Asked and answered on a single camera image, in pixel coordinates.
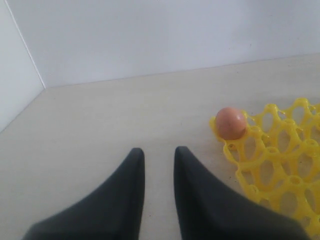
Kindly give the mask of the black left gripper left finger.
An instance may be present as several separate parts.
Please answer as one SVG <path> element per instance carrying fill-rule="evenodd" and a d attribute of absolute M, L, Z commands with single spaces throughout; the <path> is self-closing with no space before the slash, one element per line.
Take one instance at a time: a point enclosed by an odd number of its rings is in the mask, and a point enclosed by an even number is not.
<path fill-rule="evenodd" d="M 25 240 L 137 240 L 145 197 L 145 155 L 133 148 L 88 196 L 34 224 Z"/>

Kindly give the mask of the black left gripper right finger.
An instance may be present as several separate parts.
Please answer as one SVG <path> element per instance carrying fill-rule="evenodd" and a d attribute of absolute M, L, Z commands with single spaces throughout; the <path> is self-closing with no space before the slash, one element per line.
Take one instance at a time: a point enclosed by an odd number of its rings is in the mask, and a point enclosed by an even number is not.
<path fill-rule="evenodd" d="M 301 225 L 235 192 L 186 146 L 174 154 L 174 197 L 184 240 L 307 240 Z"/>

